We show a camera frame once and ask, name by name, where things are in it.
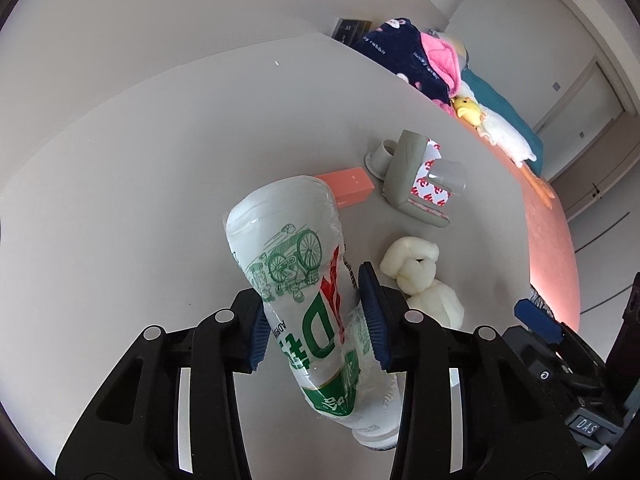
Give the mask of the white AD drink bottle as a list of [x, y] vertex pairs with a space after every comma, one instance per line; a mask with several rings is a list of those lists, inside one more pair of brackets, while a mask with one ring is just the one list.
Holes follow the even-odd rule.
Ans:
[[374, 357], [329, 185], [272, 182], [236, 204], [224, 230], [310, 407], [366, 448], [396, 446], [399, 382]]

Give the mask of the grey foam corner protector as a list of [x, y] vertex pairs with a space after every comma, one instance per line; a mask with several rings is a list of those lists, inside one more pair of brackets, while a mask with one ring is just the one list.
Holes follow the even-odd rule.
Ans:
[[437, 142], [404, 130], [387, 169], [382, 191], [394, 208], [436, 228], [446, 228], [450, 223], [444, 213], [450, 192], [428, 180], [434, 162], [441, 158]]

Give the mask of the clear plastic cup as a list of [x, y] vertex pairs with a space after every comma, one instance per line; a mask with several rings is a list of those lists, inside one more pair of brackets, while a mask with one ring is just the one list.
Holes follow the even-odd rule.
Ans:
[[445, 191], [461, 196], [466, 188], [466, 171], [462, 162], [435, 159], [427, 171], [427, 181]]

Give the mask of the orange pink small box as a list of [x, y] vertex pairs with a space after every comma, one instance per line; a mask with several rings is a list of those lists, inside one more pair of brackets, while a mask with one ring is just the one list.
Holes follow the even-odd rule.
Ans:
[[365, 202], [375, 189], [362, 167], [319, 174], [317, 179], [330, 188], [338, 209]]

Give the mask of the pink bed sheet mattress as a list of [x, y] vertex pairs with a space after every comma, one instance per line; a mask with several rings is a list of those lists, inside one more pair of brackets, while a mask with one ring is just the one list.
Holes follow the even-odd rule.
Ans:
[[570, 229], [558, 196], [529, 166], [516, 166], [501, 148], [491, 145], [465, 122], [461, 125], [483, 143], [510, 172], [511, 179], [520, 185], [528, 234], [530, 284], [554, 316], [578, 332], [577, 264]]

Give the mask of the white goose plush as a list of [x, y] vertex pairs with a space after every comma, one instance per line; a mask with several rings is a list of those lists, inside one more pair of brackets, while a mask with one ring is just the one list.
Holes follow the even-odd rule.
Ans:
[[508, 156], [518, 171], [534, 189], [540, 200], [548, 209], [553, 207], [555, 194], [550, 185], [529, 168], [526, 162], [536, 162], [537, 156], [530, 148], [528, 142], [513, 128], [503, 117], [489, 108], [480, 108], [480, 126], [478, 132], [486, 138], [491, 145], [497, 145]]

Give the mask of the yellow duck plush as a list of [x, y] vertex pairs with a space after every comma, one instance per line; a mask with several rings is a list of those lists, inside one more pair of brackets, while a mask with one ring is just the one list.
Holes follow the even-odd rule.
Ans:
[[456, 96], [452, 99], [451, 105], [456, 112], [457, 118], [464, 120], [474, 128], [482, 124], [484, 118], [483, 111], [473, 99], [468, 96]]

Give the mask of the teal pillow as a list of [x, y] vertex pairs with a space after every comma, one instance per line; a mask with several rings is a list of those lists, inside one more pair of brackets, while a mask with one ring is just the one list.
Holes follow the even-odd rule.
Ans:
[[529, 160], [527, 165], [537, 177], [541, 177], [544, 169], [544, 144], [539, 139], [539, 136], [534, 133], [534, 130], [521, 118], [520, 114], [504, 96], [497, 92], [489, 82], [477, 76], [469, 67], [465, 67], [461, 71], [461, 79], [473, 91], [477, 102], [502, 116], [513, 128], [521, 133], [521, 136], [527, 141], [537, 157], [534, 162]]

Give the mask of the navy pink blanket pile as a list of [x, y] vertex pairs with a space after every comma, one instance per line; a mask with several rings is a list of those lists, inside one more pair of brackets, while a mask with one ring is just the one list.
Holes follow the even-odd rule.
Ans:
[[447, 41], [420, 32], [408, 18], [392, 18], [352, 48], [454, 116], [451, 100], [458, 94], [461, 70], [457, 51]]

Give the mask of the black wall switch panel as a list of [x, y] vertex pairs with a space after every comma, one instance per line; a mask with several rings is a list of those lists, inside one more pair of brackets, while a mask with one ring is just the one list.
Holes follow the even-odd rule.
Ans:
[[370, 21], [340, 18], [331, 37], [345, 46], [351, 46], [365, 35], [370, 30], [370, 27]]

